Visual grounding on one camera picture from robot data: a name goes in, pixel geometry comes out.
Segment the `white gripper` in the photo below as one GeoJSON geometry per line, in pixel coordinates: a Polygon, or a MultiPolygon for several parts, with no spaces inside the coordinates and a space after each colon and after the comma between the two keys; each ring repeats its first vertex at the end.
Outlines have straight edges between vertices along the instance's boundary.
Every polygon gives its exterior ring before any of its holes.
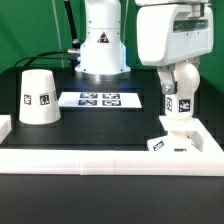
{"type": "Polygon", "coordinates": [[[197,56],[212,51],[212,9],[205,6],[204,15],[195,17],[193,8],[190,4],[164,4],[143,6],[138,11],[138,55],[143,65],[158,66],[164,95],[177,92],[174,63],[187,59],[198,69],[200,58],[197,56]]]}

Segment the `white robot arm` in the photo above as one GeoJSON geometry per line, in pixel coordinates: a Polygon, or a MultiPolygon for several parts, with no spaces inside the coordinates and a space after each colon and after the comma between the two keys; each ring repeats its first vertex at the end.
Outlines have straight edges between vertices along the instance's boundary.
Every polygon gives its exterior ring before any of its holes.
{"type": "MultiPolygon", "coordinates": [[[[118,0],[84,0],[86,40],[78,70],[90,76],[126,72],[126,48],[120,40],[118,0]]],[[[137,49],[142,64],[156,66],[165,95],[177,92],[179,62],[213,48],[213,12],[208,0],[135,0],[137,49]]]]}

